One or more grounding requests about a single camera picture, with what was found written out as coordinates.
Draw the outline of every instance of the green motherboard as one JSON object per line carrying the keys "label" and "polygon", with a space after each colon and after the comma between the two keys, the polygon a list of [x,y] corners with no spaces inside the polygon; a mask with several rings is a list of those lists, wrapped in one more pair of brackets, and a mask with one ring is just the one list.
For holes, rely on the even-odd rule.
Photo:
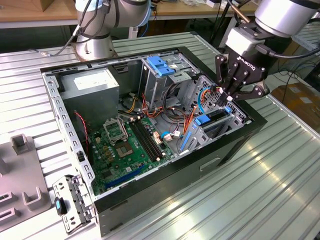
{"label": "green motherboard", "polygon": [[[102,194],[112,187],[143,174],[153,168],[174,158],[173,152],[165,142],[156,143],[153,132],[156,132],[154,126],[148,118],[142,118],[140,123],[147,128],[150,139],[154,141],[162,157],[152,159],[150,149],[144,149],[140,139],[135,135],[133,125],[124,122],[123,126],[128,135],[127,141],[117,141],[110,143],[104,128],[89,134],[92,148],[91,165],[95,174],[95,180],[92,188],[95,195]],[[118,124],[112,124],[107,127],[109,133],[114,137],[117,133],[121,134]]]}

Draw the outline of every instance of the metal workbench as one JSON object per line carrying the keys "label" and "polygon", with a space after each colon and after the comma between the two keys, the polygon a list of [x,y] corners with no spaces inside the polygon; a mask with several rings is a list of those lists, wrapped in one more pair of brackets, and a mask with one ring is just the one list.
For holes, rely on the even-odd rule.
{"label": "metal workbench", "polygon": [[[197,35],[178,33],[114,41],[119,55],[176,46],[188,47],[215,70],[217,51]],[[55,53],[58,49],[49,50]],[[18,133],[34,137],[52,201],[52,184],[74,172],[39,68],[77,61],[71,47],[56,57],[28,51],[0,54],[0,143]],[[111,232],[106,239],[316,236],[320,230],[320,136],[271,96],[249,103],[268,123],[230,162]],[[93,223],[68,237],[53,207],[0,233],[1,240],[26,238],[100,239]]]}
{"label": "metal workbench", "polygon": [[316,49],[320,44],[320,22],[307,24],[292,39],[308,51]]}

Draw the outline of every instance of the robotiq logo text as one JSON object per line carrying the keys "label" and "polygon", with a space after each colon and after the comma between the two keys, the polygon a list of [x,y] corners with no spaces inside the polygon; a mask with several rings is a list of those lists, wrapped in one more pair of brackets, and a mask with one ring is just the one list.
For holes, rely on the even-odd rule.
{"label": "robotiq logo text", "polygon": [[245,65],[247,65],[249,68],[251,68],[253,71],[256,70],[256,67],[253,66],[250,62],[247,62],[242,57],[238,56],[237,60],[241,60]]}

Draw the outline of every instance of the gray plastic holder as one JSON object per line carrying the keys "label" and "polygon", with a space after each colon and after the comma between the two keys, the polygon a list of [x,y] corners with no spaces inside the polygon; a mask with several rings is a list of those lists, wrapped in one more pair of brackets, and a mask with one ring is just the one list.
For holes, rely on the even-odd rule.
{"label": "gray plastic holder", "polygon": [[0,232],[51,207],[32,137],[0,144]]}

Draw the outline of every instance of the robotic arm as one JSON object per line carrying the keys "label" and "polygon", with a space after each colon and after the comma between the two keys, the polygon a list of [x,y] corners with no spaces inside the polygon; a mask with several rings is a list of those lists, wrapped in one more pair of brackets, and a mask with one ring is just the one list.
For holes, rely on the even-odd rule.
{"label": "robotic arm", "polygon": [[110,29],[140,27],[151,14],[150,0],[76,0],[80,36],[76,53],[83,60],[114,56]]}
{"label": "robotic arm", "polygon": [[[320,0],[263,0],[255,12],[255,21],[251,22],[235,6],[231,7],[246,23],[230,31],[226,41],[231,48],[228,57],[217,55],[215,58],[217,83],[221,86],[219,106],[233,99],[256,99],[267,95],[270,91],[264,80],[277,58],[307,57],[279,53],[286,50],[291,36],[317,12]],[[252,91],[241,91],[243,86],[251,84],[256,84]]]}

